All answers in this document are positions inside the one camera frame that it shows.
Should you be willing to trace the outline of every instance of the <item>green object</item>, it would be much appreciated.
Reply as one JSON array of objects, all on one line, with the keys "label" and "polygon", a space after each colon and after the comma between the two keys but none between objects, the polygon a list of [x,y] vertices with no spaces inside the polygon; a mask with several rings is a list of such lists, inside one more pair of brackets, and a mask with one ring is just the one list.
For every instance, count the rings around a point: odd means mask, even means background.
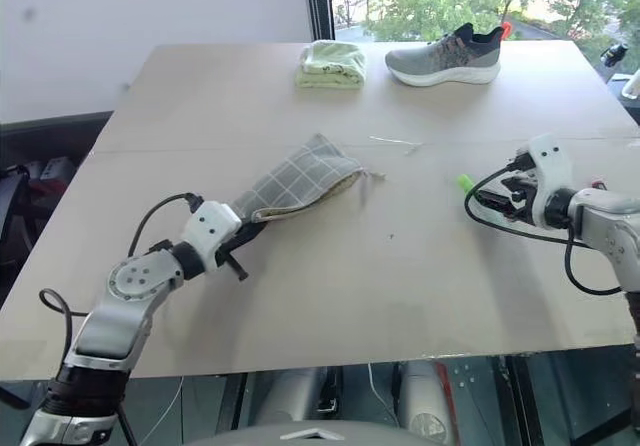
[{"label": "green object", "polygon": [[358,89],[364,85],[365,66],[365,56],[355,44],[314,41],[302,51],[296,84],[301,88]]},{"label": "green object", "polygon": [[466,174],[461,174],[460,176],[458,176],[457,182],[458,186],[462,188],[462,191],[464,191],[465,195],[469,194],[469,191],[471,191],[471,189],[476,185],[476,183],[473,182],[473,179],[471,179]]}]

